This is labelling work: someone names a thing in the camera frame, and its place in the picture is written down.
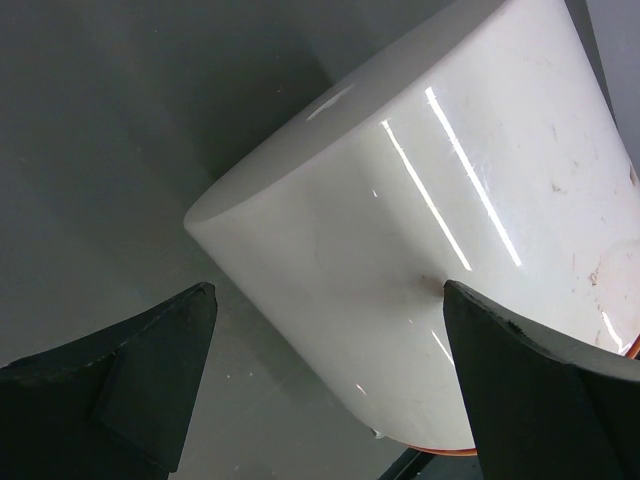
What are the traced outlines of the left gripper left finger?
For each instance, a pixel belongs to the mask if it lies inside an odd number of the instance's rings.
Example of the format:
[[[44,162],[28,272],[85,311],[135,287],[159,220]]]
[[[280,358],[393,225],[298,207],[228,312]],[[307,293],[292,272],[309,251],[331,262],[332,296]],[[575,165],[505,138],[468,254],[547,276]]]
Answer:
[[[215,324],[215,287],[201,282],[2,367],[2,478],[168,478],[179,466]]]

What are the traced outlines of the white drawer organizer shell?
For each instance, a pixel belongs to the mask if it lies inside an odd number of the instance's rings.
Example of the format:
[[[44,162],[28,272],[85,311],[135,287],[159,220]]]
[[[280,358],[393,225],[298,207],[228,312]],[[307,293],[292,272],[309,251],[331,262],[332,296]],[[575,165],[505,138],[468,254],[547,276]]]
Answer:
[[[184,226],[348,410],[471,455],[460,281],[639,350],[639,179],[562,1],[455,1],[217,180]]]

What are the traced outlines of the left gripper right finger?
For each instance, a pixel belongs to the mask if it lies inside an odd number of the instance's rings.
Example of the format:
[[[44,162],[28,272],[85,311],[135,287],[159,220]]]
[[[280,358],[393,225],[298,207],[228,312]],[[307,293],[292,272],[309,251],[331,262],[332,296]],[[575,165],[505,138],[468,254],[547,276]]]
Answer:
[[[636,479],[639,363],[444,285],[444,320],[486,479]]]

